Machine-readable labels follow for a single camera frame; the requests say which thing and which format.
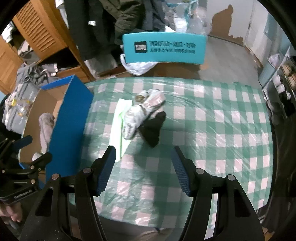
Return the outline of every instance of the blue gripper pad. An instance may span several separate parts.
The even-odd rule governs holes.
[[[194,163],[184,157],[179,147],[174,147],[171,157],[182,191],[185,192],[188,197],[193,197],[197,190],[194,174],[196,167]]]
[[[116,149],[114,146],[108,146],[102,158],[99,158],[101,164],[101,171],[99,172],[98,185],[96,192],[101,195],[107,186],[116,159]]]

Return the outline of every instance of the human hand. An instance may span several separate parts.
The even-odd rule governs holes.
[[[0,217],[10,217],[14,222],[22,221],[22,208],[20,203],[5,205],[0,202]]]

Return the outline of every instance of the shoe in plastic bag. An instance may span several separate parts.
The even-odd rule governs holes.
[[[147,93],[149,94],[148,97],[143,96],[146,100],[142,104],[132,106],[124,116],[122,133],[126,140],[133,138],[137,128],[152,112],[159,108],[165,100],[165,96],[160,90],[150,89]]]

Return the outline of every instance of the wooden cabinet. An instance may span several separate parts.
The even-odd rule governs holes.
[[[17,70],[23,60],[0,36],[0,91],[11,93],[15,87]]]
[[[16,14],[13,22],[40,59],[67,47],[40,1],[29,1]]]
[[[38,63],[68,48],[68,52],[77,60],[77,67],[58,73],[58,76],[76,74],[83,82],[95,80],[82,61],[54,0],[30,0],[15,15],[13,22],[40,58]],[[22,63],[23,60],[0,37],[0,91],[7,94],[14,89],[16,73]]]

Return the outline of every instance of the white plastic bag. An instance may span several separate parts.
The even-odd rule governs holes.
[[[212,30],[212,26],[211,23],[207,22],[206,14],[207,10],[203,7],[197,7],[194,11],[192,11],[186,32],[208,36]]]
[[[270,57],[268,58],[268,60],[269,60],[270,64],[271,64],[273,67],[277,68],[278,65],[279,65],[279,63],[280,63],[280,55],[279,55],[279,53],[270,56]]]
[[[125,54],[120,55],[120,61],[127,72],[140,76],[151,70],[158,62],[136,62],[136,63],[126,63]]]

